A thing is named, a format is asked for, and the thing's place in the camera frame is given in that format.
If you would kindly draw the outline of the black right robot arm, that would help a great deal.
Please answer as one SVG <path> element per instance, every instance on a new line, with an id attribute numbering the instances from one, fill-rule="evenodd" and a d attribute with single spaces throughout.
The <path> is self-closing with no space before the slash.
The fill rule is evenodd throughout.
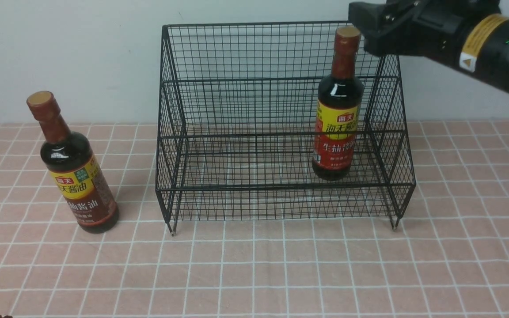
<path id="1" fill-rule="evenodd" d="M 509 94 L 509 17 L 498 0 L 355 1 L 348 20 L 376 56 L 426 57 Z"/>

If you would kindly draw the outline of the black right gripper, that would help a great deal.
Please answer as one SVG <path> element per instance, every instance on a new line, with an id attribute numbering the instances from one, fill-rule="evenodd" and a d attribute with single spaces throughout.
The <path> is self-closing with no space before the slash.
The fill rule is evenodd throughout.
<path id="1" fill-rule="evenodd" d="M 454 56 L 467 30 L 500 13 L 498 0 L 387 0 L 352 2 L 349 21 L 374 56 Z"/>

